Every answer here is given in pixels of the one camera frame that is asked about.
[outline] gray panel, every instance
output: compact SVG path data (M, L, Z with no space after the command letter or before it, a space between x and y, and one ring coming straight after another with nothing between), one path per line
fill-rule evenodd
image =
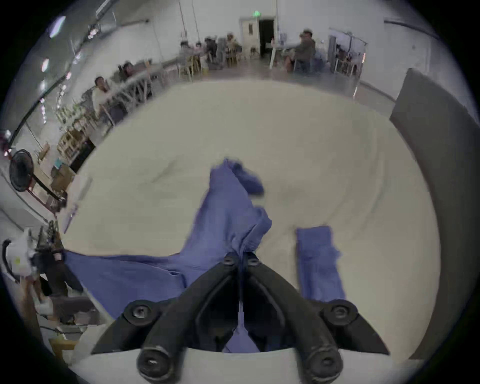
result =
M390 120L427 181L442 247L435 308L412 356L425 359L455 325L479 274L480 131L451 94L413 69L407 72Z

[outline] chair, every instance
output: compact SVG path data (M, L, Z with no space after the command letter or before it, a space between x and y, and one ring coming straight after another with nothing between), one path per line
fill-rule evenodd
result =
M225 55L227 57L227 65L229 63L233 65L233 63L238 64L238 59L237 59L237 50L236 49L230 49L230 48L225 48Z
M188 79L192 81L192 74L190 73L190 66L189 66L188 58L186 56L182 56L182 55L179 56L177 69L179 71L179 79L181 79L183 74L187 73Z

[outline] table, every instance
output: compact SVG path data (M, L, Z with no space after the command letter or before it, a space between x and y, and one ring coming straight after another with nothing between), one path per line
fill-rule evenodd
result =
M188 113L178 113L183 109ZM64 246L90 255L179 252L210 168L225 156L240 159L265 188L253 203L264 206L273 223L256 251L259 259L298 286L295 228L330 225L342 252L337 265L347 299L394 360L408 359L436 300L435 211L391 121L340 95L256 79L168 89L125 119L73 179L60 225L82 179L93 181L62 236Z
M270 43L266 43L265 46L267 48L272 48L272 57L270 58L270 69L273 68L273 63L275 61L275 55L276 55L276 50L277 49L292 49L292 48L295 48L298 44L284 44L284 45L280 45L280 44L270 44Z
M353 61L336 59L336 60L335 60L335 69L334 69L334 71L333 71L334 73L335 73L336 70L337 70L338 64L341 65L341 68L343 68L343 66L347 65L347 73L346 73L346 75L347 75L348 77L350 77L350 76L352 75L352 73L353 73L353 67L354 67L355 65L358 66L358 64L357 64L356 62L353 62Z
M136 107L140 102L136 99L136 93L138 91L139 94L142 95L142 103L146 103L147 100L147 90L148 85L152 84L152 75L158 74L161 76L163 72L163 63L151 65L147 67L145 70L134 74L133 76L129 77L125 82L115 86L114 88L110 89L106 95L106 101L104 104L111 102L115 99L119 100L120 102L124 102L125 100L122 99L124 97L128 100L130 105ZM108 118L112 120L110 114L103 105L103 110L107 114Z

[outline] blue cloth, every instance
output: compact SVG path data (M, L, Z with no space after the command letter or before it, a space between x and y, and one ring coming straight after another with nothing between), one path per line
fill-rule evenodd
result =
M84 256L66 252L65 263L113 317L131 301L179 296L231 251L253 252L272 221L249 194L262 194L258 178L226 159L210 171L209 190L180 253L168 257Z
M301 295L310 300L344 299L336 269L340 252L332 243L329 226L297 228L297 258Z

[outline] standing fan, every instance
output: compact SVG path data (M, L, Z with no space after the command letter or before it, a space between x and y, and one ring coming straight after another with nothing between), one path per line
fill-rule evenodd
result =
M54 194L49 187L47 187L38 179L37 176L35 176L34 169L35 165L33 163L32 156L28 151L21 149L20 151L15 152L9 168L10 182L15 190L18 192L26 191L28 187L30 187L33 179L50 196L58 201L60 207L65 207L67 205L67 199L64 197L58 197L56 194Z

